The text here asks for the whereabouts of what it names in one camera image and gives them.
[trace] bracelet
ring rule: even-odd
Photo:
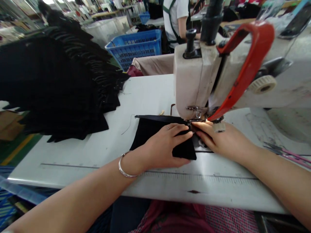
[[[119,160],[119,170],[120,170],[121,174],[124,175],[125,177],[128,177],[128,178],[137,177],[138,175],[134,175],[134,176],[133,176],[133,175],[126,174],[126,173],[122,170],[122,168],[121,168],[121,160],[122,160],[122,158],[123,158],[128,152],[122,154],[122,156],[121,156],[121,158],[120,158],[120,160]]]

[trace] red knee lift handle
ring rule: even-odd
[[[220,118],[235,105],[254,80],[264,58],[271,48],[274,40],[273,25],[266,21],[255,21],[242,24],[223,48],[217,47],[218,52],[220,54],[229,54],[239,45],[248,33],[252,34],[252,45],[239,76],[225,101],[219,109],[208,118],[209,121]]]

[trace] blue crate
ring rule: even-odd
[[[145,24],[148,20],[150,20],[150,14],[148,11],[139,14],[139,17],[142,24]]]
[[[8,198],[12,196],[5,190],[0,190],[0,232],[7,228],[6,221],[15,214],[16,209],[8,202]]]
[[[132,64],[133,58],[162,54],[161,30],[117,36],[105,46],[105,49],[126,72]]]

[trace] finger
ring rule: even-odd
[[[174,126],[172,129],[170,129],[169,133],[170,133],[170,135],[172,137],[175,137],[181,131],[185,131],[185,130],[188,130],[188,129],[189,129],[189,126],[178,124],[178,125]]]
[[[178,123],[171,123],[169,125],[163,126],[160,130],[161,131],[168,131],[177,125],[179,125],[179,124]]]
[[[188,159],[173,157],[173,167],[181,167],[181,166],[186,165],[190,162],[191,162],[191,160],[188,160]]]
[[[210,124],[211,122],[207,121],[207,123],[205,122],[192,122],[192,124],[195,127],[198,127],[199,129],[201,129],[203,132],[207,133],[208,135],[210,135],[211,137],[213,137],[214,135],[214,130],[213,130],[213,126]]]
[[[190,131],[186,134],[183,135],[178,135],[176,137],[173,138],[173,143],[174,143],[174,147],[183,143],[184,141],[187,141],[189,138],[191,138],[193,136],[193,132]]]
[[[197,135],[202,139],[202,141],[205,143],[205,145],[207,145],[212,151],[215,150],[216,145],[215,142],[213,141],[213,139],[207,135],[206,133],[202,132],[202,131],[198,131]]]

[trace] forearm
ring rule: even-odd
[[[128,174],[140,174],[139,151],[128,153],[121,166]],[[120,158],[106,164],[85,178],[65,187],[14,222],[14,233],[85,233],[135,180],[126,178],[118,168]]]
[[[261,148],[241,164],[267,185],[283,205],[311,230],[309,171]]]

